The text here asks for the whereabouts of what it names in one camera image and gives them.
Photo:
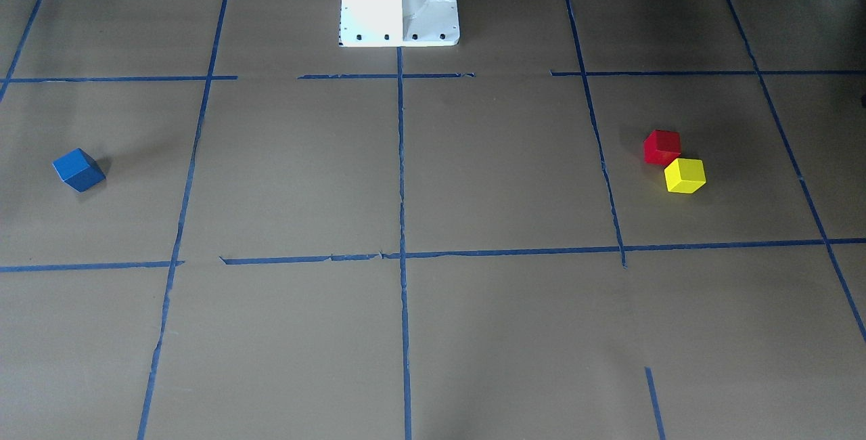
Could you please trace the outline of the red wooden cube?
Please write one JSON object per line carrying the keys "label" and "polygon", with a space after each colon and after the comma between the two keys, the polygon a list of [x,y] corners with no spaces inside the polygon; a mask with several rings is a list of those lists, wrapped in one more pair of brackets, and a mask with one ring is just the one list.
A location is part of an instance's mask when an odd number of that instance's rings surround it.
{"label": "red wooden cube", "polygon": [[683,153],[677,131],[652,131],[643,142],[643,158],[647,164],[667,167]]}

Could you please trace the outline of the yellow wooden cube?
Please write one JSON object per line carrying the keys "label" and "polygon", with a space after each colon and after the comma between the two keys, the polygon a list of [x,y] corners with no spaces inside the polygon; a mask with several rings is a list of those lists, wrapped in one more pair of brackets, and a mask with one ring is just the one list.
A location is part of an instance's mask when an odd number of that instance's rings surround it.
{"label": "yellow wooden cube", "polygon": [[693,194],[706,184],[704,162],[700,159],[677,158],[664,169],[668,192]]}

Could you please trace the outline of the blue wooden cube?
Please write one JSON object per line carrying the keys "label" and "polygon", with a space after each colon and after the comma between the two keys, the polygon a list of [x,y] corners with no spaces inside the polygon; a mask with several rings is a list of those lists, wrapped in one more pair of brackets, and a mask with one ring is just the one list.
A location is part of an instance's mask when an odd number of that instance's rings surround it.
{"label": "blue wooden cube", "polygon": [[98,162],[82,149],[73,149],[53,160],[52,167],[63,183],[78,193],[87,192],[106,178]]}

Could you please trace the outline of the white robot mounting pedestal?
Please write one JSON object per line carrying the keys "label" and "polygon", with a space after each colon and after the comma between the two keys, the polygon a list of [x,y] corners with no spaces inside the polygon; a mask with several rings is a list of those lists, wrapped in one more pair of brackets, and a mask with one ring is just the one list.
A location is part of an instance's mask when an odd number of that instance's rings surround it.
{"label": "white robot mounting pedestal", "polygon": [[457,0],[340,0],[345,48],[454,46],[460,36]]}

